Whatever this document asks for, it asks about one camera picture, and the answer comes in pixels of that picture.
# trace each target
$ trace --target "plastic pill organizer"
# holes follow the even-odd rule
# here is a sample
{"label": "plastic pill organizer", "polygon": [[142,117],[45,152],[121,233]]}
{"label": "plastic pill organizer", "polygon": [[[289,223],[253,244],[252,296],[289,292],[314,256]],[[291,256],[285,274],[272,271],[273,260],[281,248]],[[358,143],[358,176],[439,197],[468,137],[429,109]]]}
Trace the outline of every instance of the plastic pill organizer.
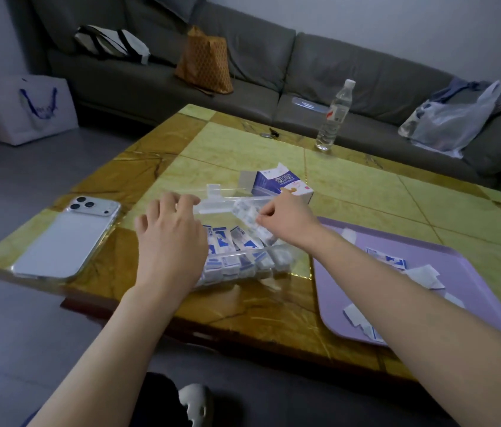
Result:
{"label": "plastic pill organizer", "polygon": [[254,187],[250,192],[208,184],[207,189],[180,193],[201,198],[193,211],[207,231],[209,254],[196,288],[289,273],[304,254],[255,223],[259,210],[276,196],[269,190]]}

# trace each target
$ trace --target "gray sofa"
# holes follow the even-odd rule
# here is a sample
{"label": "gray sofa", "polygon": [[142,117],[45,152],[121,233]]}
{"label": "gray sofa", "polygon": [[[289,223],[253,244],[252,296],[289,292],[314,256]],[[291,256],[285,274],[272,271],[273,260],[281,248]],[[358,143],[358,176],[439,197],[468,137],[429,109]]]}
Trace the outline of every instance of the gray sofa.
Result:
{"label": "gray sofa", "polygon": [[[501,189],[501,115],[486,124],[462,160],[414,147],[397,134],[419,104],[448,85],[452,75],[446,72],[205,3],[193,22],[226,38],[234,87],[232,94],[210,97],[174,76],[188,26],[151,0],[32,2],[54,43],[48,50],[52,73],[67,78],[84,105],[157,124],[193,103],[315,137],[323,114],[292,104],[292,96],[328,105],[351,78],[357,82],[353,106],[336,143]],[[153,62],[79,53],[73,35],[84,24],[130,30],[146,42]]]}

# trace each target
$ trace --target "brown bag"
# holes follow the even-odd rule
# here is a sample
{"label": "brown bag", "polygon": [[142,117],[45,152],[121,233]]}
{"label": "brown bag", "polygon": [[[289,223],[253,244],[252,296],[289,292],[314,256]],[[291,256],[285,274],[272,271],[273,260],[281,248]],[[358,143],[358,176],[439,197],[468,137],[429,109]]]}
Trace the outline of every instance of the brown bag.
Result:
{"label": "brown bag", "polygon": [[175,75],[203,92],[232,93],[225,38],[206,36],[198,27],[191,28]]}

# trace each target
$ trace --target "marble table top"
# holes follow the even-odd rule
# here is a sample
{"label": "marble table top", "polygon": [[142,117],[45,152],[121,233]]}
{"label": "marble table top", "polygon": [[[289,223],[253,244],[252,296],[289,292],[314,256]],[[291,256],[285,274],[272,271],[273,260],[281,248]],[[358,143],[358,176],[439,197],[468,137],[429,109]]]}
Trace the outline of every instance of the marble table top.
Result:
{"label": "marble table top", "polygon": [[[0,242],[0,278],[114,308],[134,284],[133,219],[164,190],[234,187],[239,171],[282,162],[311,186],[318,216],[440,243],[462,253],[501,301],[501,192],[188,105]],[[75,196],[118,201],[123,213],[98,254],[69,283],[13,277],[9,267]],[[330,367],[413,379],[387,348],[341,339],[322,323],[305,257],[292,274],[192,293],[176,318],[207,334]]]}

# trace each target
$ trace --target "bottle label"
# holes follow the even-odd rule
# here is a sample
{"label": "bottle label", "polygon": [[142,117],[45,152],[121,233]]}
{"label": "bottle label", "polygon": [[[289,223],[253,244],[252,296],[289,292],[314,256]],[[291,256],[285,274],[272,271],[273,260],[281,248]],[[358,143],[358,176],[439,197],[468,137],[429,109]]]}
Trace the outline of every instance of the bottle label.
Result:
{"label": "bottle label", "polygon": [[331,105],[330,109],[326,114],[326,120],[337,121],[338,123],[343,123],[348,111],[344,111],[343,108],[338,105]]}

